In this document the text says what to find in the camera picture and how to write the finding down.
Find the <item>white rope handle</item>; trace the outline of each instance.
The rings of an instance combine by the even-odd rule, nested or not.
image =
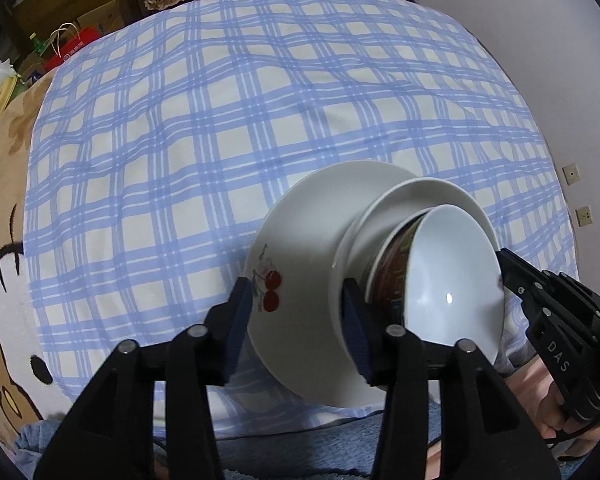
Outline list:
[[[51,33],[51,48],[54,50],[54,54],[56,54],[56,56],[58,57],[62,57],[60,56],[60,33],[65,31],[65,30],[71,30],[68,27],[65,27],[65,25],[71,25],[74,29],[75,29],[75,35],[78,36],[78,38],[80,38],[80,31],[78,30],[78,27],[75,26],[75,23],[71,23],[71,22],[66,22],[63,23],[62,25],[60,25],[60,27],[56,28],[56,30],[54,30]],[[56,46],[54,45],[54,34],[57,34],[56,36],[56,43],[58,45],[58,49],[56,50]]]

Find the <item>cartoon blanket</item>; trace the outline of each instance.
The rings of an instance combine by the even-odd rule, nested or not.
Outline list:
[[[0,117],[0,442],[7,448],[24,424],[70,406],[42,359],[22,261],[31,131],[52,77],[15,98]]]

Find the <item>cartoon eye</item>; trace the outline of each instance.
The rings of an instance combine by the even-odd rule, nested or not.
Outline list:
[[[31,356],[31,371],[43,384],[51,384],[54,381],[54,378],[49,372],[49,368],[46,367],[46,363],[37,355]]]
[[[22,414],[20,413],[20,410],[18,409],[18,405],[16,404],[16,401],[13,400],[13,397],[11,397],[11,394],[7,391],[7,389],[4,386],[2,387],[2,394],[3,394],[4,398],[7,400],[7,402],[9,403],[9,405],[11,406],[11,409],[15,412],[15,414],[17,416],[19,416],[20,418],[22,418]]]

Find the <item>white wall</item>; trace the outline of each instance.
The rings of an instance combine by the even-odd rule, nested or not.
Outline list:
[[[554,156],[573,222],[580,278],[600,294],[600,8],[594,0],[421,0],[462,23],[526,100]],[[560,168],[577,162],[581,182]]]

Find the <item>checkered fabric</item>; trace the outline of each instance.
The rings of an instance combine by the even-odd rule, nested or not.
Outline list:
[[[71,57],[33,131],[24,235],[40,342],[62,390],[75,399],[122,339],[162,342],[201,322],[285,191],[353,159],[459,184],[501,246],[576,274],[567,208],[528,108],[476,39],[435,10],[205,0]],[[528,356],[524,326],[509,298],[500,369]],[[308,405],[248,342],[210,398],[218,436],[379,408]]]

